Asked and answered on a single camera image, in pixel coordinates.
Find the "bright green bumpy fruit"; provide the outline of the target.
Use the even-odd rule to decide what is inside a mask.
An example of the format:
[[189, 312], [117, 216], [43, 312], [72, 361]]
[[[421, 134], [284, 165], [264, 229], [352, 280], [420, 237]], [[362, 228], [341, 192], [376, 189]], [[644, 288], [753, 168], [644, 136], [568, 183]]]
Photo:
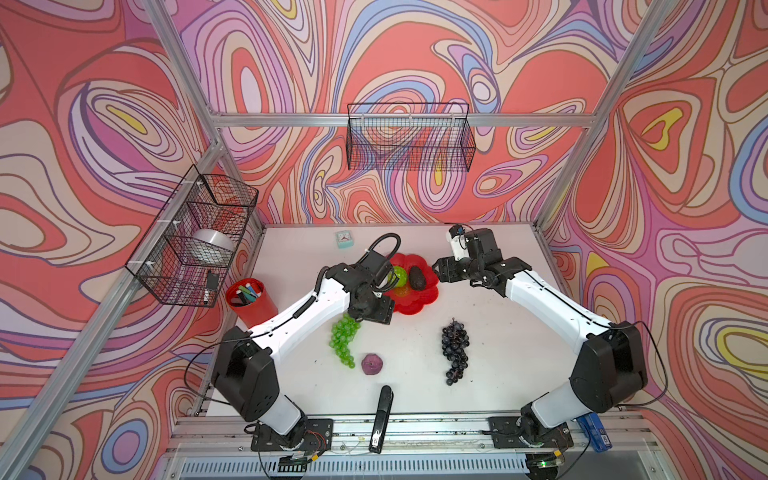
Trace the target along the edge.
[[396, 288], [403, 288], [408, 284], [408, 273], [403, 267], [394, 266], [393, 275], [396, 278]]

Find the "dark avocado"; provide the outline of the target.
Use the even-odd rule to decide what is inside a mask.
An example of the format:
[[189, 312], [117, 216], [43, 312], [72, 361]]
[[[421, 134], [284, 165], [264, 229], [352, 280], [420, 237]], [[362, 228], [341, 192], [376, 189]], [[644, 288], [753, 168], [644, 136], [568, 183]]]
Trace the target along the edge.
[[424, 291], [427, 288], [427, 280], [423, 270], [419, 266], [412, 266], [408, 271], [410, 288], [415, 291]]

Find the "green grape bunch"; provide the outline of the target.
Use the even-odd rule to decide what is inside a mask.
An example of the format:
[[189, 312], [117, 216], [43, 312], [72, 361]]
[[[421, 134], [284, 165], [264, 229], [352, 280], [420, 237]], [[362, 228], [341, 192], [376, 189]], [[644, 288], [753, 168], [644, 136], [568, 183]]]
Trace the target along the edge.
[[340, 362], [350, 369], [356, 366], [355, 359], [350, 350], [350, 344], [355, 339], [359, 329], [360, 323], [348, 313], [344, 313], [331, 329], [329, 346]]

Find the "purple round fruit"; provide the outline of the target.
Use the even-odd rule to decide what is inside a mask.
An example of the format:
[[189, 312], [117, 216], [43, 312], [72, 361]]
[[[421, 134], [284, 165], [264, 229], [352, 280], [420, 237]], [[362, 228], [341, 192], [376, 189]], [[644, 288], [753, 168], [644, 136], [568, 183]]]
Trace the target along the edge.
[[368, 376], [378, 375], [382, 371], [383, 366], [383, 359], [374, 353], [367, 354], [361, 362], [362, 371]]

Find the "dark purple grape bunch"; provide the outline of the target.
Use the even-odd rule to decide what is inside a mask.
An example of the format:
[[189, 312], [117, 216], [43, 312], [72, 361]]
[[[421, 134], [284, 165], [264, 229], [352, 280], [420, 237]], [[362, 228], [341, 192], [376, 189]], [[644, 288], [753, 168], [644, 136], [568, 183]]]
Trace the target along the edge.
[[463, 379], [468, 367], [468, 355], [466, 349], [470, 341], [463, 323], [456, 319], [442, 328], [441, 350], [443, 356], [449, 362], [449, 369], [445, 373], [445, 383], [452, 386]]

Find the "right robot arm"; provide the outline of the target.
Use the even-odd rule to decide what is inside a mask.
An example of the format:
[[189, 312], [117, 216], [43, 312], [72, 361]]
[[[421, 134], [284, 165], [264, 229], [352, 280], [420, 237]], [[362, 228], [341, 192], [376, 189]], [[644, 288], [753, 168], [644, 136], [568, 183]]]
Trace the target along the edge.
[[440, 282], [467, 281], [495, 291], [535, 315], [576, 354], [568, 380], [520, 410], [513, 434], [521, 442], [538, 447], [565, 422], [604, 413], [646, 387], [645, 353], [635, 325], [609, 322], [557, 291], [527, 262], [505, 258], [488, 228], [454, 224], [446, 238], [452, 254], [432, 265]]

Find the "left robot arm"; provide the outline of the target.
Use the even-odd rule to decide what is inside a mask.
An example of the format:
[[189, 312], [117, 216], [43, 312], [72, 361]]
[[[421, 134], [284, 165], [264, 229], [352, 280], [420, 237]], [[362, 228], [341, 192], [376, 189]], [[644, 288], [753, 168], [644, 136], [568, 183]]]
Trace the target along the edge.
[[306, 415], [281, 392], [278, 364], [344, 313], [358, 322], [388, 325], [395, 303], [386, 293], [396, 285], [390, 275], [400, 245], [398, 234], [386, 233], [356, 262], [321, 269], [312, 290], [254, 332], [227, 331], [213, 365], [215, 392], [247, 422], [259, 422], [284, 438], [304, 434]]

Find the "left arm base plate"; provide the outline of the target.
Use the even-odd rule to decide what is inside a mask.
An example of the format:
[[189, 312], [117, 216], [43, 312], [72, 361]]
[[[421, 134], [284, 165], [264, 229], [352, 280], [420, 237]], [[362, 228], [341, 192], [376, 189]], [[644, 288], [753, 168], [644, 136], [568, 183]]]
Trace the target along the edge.
[[322, 453], [332, 447], [334, 421], [331, 418], [309, 418], [299, 422], [288, 434], [279, 435], [263, 423], [248, 424], [244, 431], [251, 435], [253, 452]]

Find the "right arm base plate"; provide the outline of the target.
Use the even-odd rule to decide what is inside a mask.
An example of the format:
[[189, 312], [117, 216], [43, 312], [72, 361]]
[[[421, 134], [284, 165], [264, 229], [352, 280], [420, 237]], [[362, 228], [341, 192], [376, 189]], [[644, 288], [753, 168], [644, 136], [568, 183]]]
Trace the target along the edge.
[[566, 423], [547, 428], [529, 416], [489, 417], [488, 428], [481, 430], [480, 433], [490, 436], [497, 449], [567, 450], [574, 446]]

